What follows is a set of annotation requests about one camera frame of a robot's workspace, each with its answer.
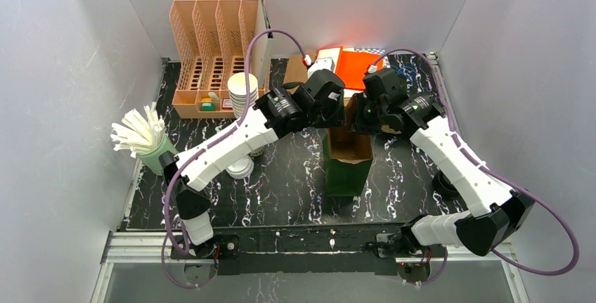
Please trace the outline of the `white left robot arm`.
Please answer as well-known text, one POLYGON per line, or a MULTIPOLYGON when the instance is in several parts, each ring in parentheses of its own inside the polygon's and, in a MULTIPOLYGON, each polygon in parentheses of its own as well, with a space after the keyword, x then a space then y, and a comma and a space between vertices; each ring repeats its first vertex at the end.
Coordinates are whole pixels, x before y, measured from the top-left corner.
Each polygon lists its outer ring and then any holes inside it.
POLYGON ((167 182, 164 221, 173 248, 187 254, 191 246, 213 238, 211 202, 203 190, 227 167, 290 133, 344 125, 344 88, 333 71, 315 70, 305 82, 270 89, 244 117, 200 145, 177 155, 161 154, 167 182))

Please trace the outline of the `green paper bag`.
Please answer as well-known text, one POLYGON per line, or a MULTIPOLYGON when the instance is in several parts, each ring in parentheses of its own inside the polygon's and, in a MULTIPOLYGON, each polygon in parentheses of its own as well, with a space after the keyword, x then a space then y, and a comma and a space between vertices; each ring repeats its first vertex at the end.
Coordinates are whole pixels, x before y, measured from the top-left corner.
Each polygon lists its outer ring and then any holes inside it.
POLYGON ((373 162, 369 135, 349 130, 356 112, 352 96, 346 105, 346 125, 327 129, 323 139, 324 196, 327 198, 359 196, 373 162))

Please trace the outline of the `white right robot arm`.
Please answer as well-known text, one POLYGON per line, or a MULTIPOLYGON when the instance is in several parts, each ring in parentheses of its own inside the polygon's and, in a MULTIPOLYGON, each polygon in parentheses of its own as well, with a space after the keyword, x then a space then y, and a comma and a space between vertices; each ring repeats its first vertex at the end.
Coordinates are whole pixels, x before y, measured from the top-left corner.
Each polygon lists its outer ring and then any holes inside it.
POLYGON ((355 94, 351 130, 380 132, 382 126, 410 137, 439 168, 434 185, 459 193, 467 211, 440 216, 420 215, 401 227, 397 245, 411 252, 430 245, 464 246, 487 255, 516 232, 534 200, 486 172, 485 164, 450 129, 438 98, 428 93, 408 95, 407 79, 390 68, 367 74, 364 90, 355 94))

